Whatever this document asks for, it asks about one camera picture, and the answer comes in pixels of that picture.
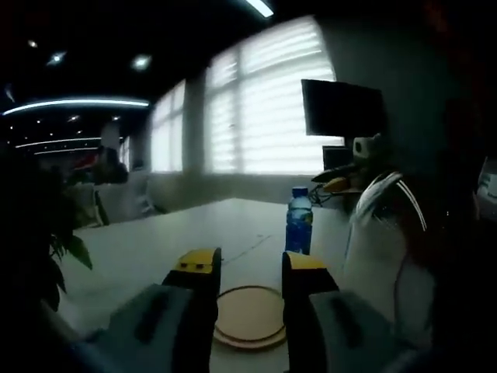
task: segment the round wooden plate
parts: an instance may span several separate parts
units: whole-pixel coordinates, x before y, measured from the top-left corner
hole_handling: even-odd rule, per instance
[[[239,348],[264,348],[284,340],[283,299],[262,286],[243,286],[221,294],[214,337]]]

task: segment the window blinds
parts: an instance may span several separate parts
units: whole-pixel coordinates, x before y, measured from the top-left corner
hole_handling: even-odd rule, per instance
[[[301,79],[335,79],[312,18],[253,37],[214,59],[207,88],[207,160],[214,173],[307,175],[323,170],[306,136]]]
[[[157,103],[151,116],[151,167],[153,172],[182,171],[182,122],[185,82]]]
[[[128,171],[131,171],[130,168],[130,138],[124,140],[123,144],[121,144],[119,148],[119,160],[126,166]]]

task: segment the computer monitor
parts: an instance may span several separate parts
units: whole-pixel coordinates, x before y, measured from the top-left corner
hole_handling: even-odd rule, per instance
[[[354,154],[351,148],[323,146],[323,162],[325,169],[347,166],[352,163],[353,160]]]
[[[384,133],[381,91],[342,82],[302,80],[309,135],[362,138]]]

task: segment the white table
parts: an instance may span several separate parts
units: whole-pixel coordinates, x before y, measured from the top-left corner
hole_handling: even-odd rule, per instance
[[[280,289],[286,211],[283,204],[231,199],[78,231],[94,269],[86,269],[71,256],[63,259],[61,269],[70,303],[82,314],[79,322],[85,324],[83,328],[105,324],[112,312],[147,285],[160,284],[191,249],[222,248],[221,291],[247,284]],[[311,253],[328,265],[340,284],[348,218],[338,210],[315,208],[314,213]],[[210,366],[214,373],[284,371],[287,346],[243,354],[215,343]]]

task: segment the water bottle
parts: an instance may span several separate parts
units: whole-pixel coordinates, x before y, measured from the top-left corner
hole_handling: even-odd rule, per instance
[[[294,196],[288,204],[286,251],[309,255],[311,252],[312,203],[305,186],[292,189]]]

